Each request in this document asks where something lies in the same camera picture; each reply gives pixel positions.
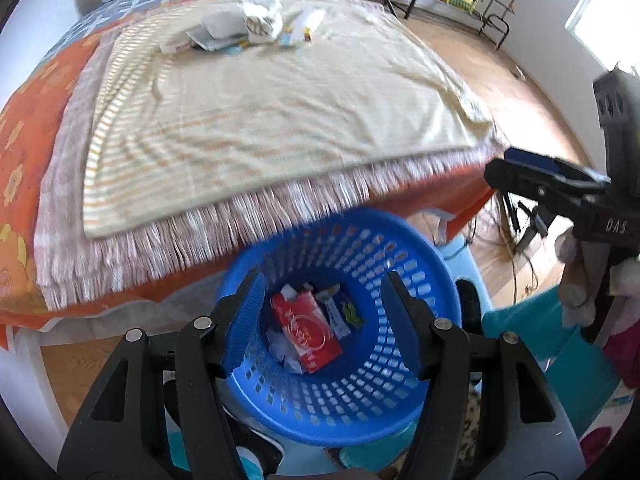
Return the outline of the gloved right hand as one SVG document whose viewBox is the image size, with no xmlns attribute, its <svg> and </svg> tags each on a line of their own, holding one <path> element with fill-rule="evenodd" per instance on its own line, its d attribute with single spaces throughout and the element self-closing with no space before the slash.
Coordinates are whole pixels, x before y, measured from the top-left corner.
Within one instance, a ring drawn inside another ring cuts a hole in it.
<svg viewBox="0 0 640 480">
<path fill-rule="evenodd" d="M 614 263 L 606 270 L 612 247 L 581 242 L 569 228 L 554 243 L 555 255 L 564 264 L 558 297 L 564 327 L 593 327 L 596 324 L 596 297 L 605 278 L 613 279 L 613 297 L 623 300 L 615 308 L 612 321 L 604 322 L 606 336 L 626 332 L 639 322 L 639 257 Z"/>
</svg>

